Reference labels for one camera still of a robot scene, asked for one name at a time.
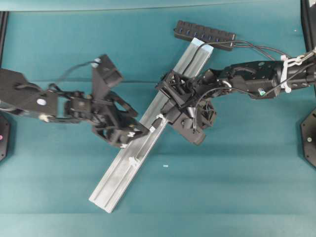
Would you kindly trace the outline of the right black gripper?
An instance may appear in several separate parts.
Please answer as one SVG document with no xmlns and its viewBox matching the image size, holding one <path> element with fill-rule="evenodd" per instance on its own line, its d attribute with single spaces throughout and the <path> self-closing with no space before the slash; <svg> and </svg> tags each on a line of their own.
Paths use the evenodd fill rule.
<svg viewBox="0 0 316 237">
<path fill-rule="evenodd" d="M 214 125 L 217 116 L 211 101 L 206 98 L 213 93 L 221 94 L 228 87 L 218 80 L 223 72 L 208 69 L 194 77 L 172 70 L 161 78 L 155 88 L 174 100 L 179 109 L 195 108 L 195 130 L 204 130 Z"/>
</svg>

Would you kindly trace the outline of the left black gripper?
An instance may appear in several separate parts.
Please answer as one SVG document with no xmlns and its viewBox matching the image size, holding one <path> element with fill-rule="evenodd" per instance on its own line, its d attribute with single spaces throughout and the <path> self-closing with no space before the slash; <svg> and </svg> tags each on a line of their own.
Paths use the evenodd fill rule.
<svg viewBox="0 0 316 237">
<path fill-rule="evenodd" d="M 138 113 L 113 91 L 100 99 L 93 97 L 88 99 L 81 91 L 62 91 L 61 96 L 67 99 L 61 121 L 65 123 L 86 121 L 93 125 L 92 132 L 111 146 L 125 149 L 130 142 L 149 133 L 144 125 L 134 119 Z M 118 110 L 115 103 L 124 110 Z M 119 124 L 119 111 L 132 118 L 126 118 Z"/>
</svg>

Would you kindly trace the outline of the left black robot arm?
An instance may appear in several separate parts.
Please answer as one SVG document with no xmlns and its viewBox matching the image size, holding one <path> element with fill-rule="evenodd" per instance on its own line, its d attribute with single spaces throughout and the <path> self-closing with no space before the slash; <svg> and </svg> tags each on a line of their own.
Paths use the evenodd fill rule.
<svg viewBox="0 0 316 237">
<path fill-rule="evenodd" d="M 111 89 L 123 80 L 117 69 L 93 69 L 92 92 L 47 90 L 26 80 L 20 72 L 0 71 L 0 109 L 52 123 L 88 122 L 92 132 L 112 146 L 126 148 L 149 130 L 136 120 L 138 113 Z"/>
</svg>

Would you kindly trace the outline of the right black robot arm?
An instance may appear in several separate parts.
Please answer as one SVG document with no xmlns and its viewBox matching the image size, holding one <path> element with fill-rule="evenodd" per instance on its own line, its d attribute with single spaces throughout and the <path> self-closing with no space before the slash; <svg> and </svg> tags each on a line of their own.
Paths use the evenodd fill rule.
<svg viewBox="0 0 316 237">
<path fill-rule="evenodd" d="M 316 56 L 309 52 L 279 61 L 252 61 L 233 64 L 222 70 L 208 69 L 198 76 L 175 71 L 157 85 L 167 96 L 161 114 L 172 125 L 197 133 L 214 123 L 216 111 L 210 99 L 239 92 L 251 99 L 272 99 L 280 93 L 316 83 Z"/>
</svg>

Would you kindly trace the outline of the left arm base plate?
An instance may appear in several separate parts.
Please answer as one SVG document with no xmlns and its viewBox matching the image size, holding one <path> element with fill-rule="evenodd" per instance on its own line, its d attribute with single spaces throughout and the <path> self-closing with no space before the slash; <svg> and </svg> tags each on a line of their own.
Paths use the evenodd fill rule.
<svg viewBox="0 0 316 237">
<path fill-rule="evenodd" d="M 3 161 L 8 152 L 11 125 L 7 118 L 0 114 L 0 160 Z"/>
</svg>

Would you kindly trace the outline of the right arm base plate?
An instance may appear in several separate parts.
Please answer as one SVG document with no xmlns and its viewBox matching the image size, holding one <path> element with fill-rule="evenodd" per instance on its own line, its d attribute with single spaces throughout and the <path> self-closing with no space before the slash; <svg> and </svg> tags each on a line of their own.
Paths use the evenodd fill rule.
<svg viewBox="0 0 316 237">
<path fill-rule="evenodd" d="M 316 110 L 311 113 L 301 122 L 301 136 L 304 158 L 306 161 L 316 167 Z"/>
</svg>

